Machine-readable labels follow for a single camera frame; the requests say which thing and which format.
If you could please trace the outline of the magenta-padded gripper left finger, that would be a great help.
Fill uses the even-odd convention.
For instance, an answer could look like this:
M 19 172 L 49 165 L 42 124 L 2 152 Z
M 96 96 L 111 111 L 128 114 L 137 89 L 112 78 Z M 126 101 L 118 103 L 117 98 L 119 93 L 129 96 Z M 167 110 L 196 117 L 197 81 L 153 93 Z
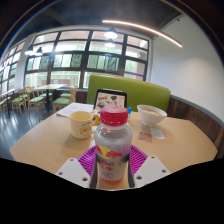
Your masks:
M 83 188 L 95 189 L 98 178 L 96 147 L 91 147 L 78 158 L 69 158 L 56 175 Z

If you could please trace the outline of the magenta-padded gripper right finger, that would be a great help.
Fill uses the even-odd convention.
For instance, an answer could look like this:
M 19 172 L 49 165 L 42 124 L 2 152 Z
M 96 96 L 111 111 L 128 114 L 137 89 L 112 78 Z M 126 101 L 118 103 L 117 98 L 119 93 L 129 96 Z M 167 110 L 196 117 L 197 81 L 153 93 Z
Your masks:
M 148 156 L 132 145 L 128 163 L 130 188 L 140 188 L 170 174 L 165 165 L 155 156 Z

